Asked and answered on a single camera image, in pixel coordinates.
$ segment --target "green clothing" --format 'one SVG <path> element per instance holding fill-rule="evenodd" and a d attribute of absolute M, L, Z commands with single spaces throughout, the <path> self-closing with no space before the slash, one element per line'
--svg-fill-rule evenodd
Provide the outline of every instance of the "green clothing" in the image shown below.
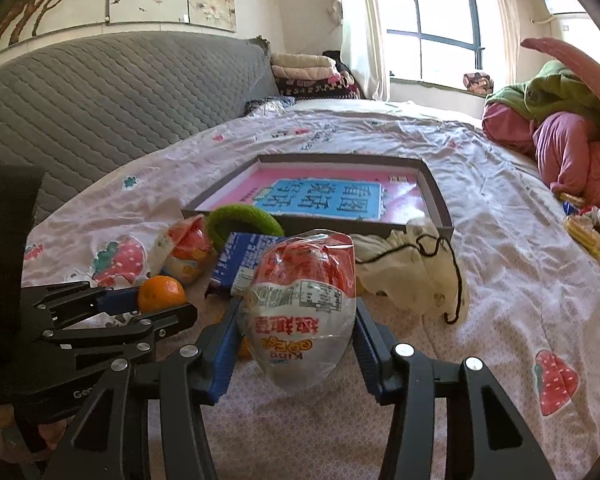
<path fill-rule="evenodd" d="M 572 112 L 600 127 L 600 100 L 570 69 L 551 60 L 531 81 L 505 86 L 487 97 L 538 124 L 556 112 Z"/>

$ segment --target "headboard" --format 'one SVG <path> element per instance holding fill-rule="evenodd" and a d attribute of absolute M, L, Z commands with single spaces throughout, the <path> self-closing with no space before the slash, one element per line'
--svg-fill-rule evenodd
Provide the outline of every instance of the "headboard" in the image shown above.
<path fill-rule="evenodd" d="M 25 54 L 0 66 L 0 162 L 47 171 L 46 218 L 123 164 L 277 95 L 269 54 L 261 38 L 157 31 Z"/>

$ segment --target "green fuzzy toy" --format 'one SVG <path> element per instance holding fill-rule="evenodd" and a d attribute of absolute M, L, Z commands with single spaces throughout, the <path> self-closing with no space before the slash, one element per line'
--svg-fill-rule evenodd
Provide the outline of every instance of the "green fuzzy toy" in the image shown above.
<path fill-rule="evenodd" d="M 255 233 L 283 237 L 285 232 L 269 213 L 248 204 L 223 205 L 206 217 L 206 232 L 213 240 L 216 251 L 222 251 L 233 232 Z"/>

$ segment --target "window sill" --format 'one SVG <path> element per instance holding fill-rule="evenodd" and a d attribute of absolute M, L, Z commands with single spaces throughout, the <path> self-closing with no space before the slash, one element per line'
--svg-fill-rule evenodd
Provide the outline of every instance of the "window sill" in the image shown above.
<path fill-rule="evenodd" d="M 440 85 L 438 83 L 428 83 L 426 81 L 416 81 L 413 79 L 400 79 L 399 77 L 391 77 L 392 83 L 399 84 L 407 84 L 407 85 L 418 85 L 423 86 L 424 88 L 437 88 L 438 90 L 445 90 L 449 92 L 458 92 L 461 94 L 471 95 L 473 97 L 477 97 L 478 99 L 484 99 L 486 96 L 474 94 L 473 92 L 469 92 L 468 90 L 463 90 L 461 88 L 453 88 L 452 86 Z"/>

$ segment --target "window frame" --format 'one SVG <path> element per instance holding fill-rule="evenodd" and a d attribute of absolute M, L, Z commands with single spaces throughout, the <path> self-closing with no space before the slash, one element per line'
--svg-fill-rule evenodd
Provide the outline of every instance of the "window frame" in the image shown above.
<path fill-rule="evenodd" d="M 444 36 L 435 36 L 433 34 L 424 34 L 422 32 L 422 26 L 420 23 L 420 5 L 418 0 L 413 0 L 416 8 L 416 23 L 418 26 L 417 32 L 408 32 L 406 30 L 394 30 L 388 28 L 387 34 L 397 34 L 400 36 L 411 36 L 418 38 L 420 45 L 420 80 L 422 79 L 422 40 L 435 41 L 437 43 L 444 43 L 453 46 L 472 50 L 475 54 L 475 69 L 482 70 L 482 51 L 484 47 L 480 44 L 480 20 L 478 18 L 478 5 L 476 0 L 469 0 L 469 12 L 471 13 L 471 24 L 473 29 L 473 43 L 467 43 L 465 41 L 453 40 L 451 38 L 445 38 Z"/>

